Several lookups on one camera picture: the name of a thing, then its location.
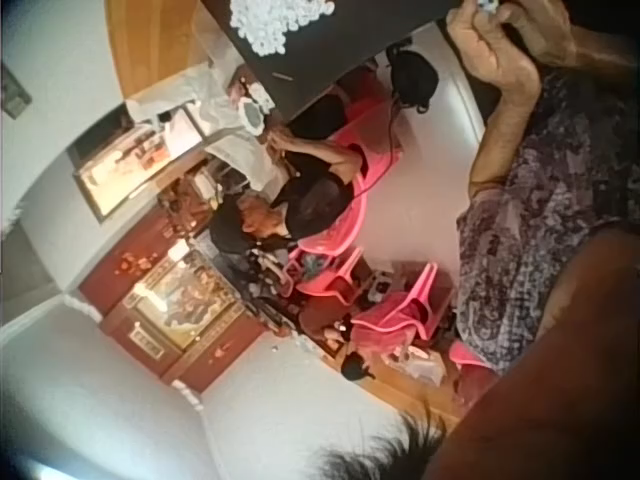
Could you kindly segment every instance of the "floor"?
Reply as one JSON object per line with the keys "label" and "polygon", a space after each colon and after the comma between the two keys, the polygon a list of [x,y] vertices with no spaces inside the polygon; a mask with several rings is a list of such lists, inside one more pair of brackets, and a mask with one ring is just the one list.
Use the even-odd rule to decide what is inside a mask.
{"label": "floor", "polygon": [[404,155],[369,192],[357,243],[380,268],[391,261],[435,261],[455,280],[455,220],[468,204],[468,172],[484,127],[459,63],[435,25],[414,35],[414,49],[436,67],[440,83],[426,114],[405,111],[398,119]]}

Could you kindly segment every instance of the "woman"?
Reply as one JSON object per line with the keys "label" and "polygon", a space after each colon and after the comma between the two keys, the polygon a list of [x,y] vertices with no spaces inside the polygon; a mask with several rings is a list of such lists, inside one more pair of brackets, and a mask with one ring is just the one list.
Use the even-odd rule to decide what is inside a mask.
{"label": "woman", "polygon": [[366,170],[362,149],[330,141],[303,140],[272,130],[268,147],[284,156],[289,179],[272,202],[257,192],[225,197],[209,232],[226,253],[285,247],[328,229],[354,198],[353,179]]}
{"label": "woman", "polygon": [[[502,94],[458,220],[457,326],[503,373],[585,276],[640,261],[637,57],[617,39],[572,26],[560,0],[519,0],[495,16],[465,0],[447,20],[465,67]],[[546,64],[540,74],[505,36],[505,22]],[[608,253],[578,255],[581,265],[572,265],[603,236]]]}

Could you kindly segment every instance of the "white wall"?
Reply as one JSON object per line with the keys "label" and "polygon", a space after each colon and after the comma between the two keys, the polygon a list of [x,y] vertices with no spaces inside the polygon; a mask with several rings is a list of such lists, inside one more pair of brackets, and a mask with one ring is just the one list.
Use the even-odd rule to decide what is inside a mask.
{"label": "white wall", "polygon": [[24,196],[21,223],[58,287],[70,290],[154,202],[152,189],[143,190],[98,223],[63,153]]}
{"label": "white wall", "polygon": [[323,449],[360,451],[396,411],[302,351],[262,335],[203,394],[224,480],[313,478]]}
{"label": "white wall", "polygon": [[2,61],[33,102],[17,120],[2,113],[3,221],[47,165],[123,101],[104,0],[12,4],[3,12]]}
{"label": "white wall", "polygon": [[64,305],[1,350],[3,433],[81,480],[216,480],[200,416]]}

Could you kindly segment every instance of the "table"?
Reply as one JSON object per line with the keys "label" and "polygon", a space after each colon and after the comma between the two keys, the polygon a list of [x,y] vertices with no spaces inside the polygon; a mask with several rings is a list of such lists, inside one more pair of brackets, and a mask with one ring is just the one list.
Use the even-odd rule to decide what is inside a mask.
{"label": "table", "polygon": [[[285,55],[259,57],[229,26],[229,0],[202,0],[264,85],[284,122],[350,69],[417,28],[446,16],[459,0],[336,0],[335,12],[287,34]],[[286,80],[274,73],[292,78]]]}

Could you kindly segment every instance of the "picture frame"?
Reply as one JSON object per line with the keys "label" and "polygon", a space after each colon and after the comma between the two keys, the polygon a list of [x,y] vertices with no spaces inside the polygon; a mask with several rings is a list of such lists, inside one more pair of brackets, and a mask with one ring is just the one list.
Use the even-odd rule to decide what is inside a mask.
{"label": "picture frame", "polygon": [[154,360],[160,360],[164,348],[156,342],[140,325],[135,325],[129,339]]}

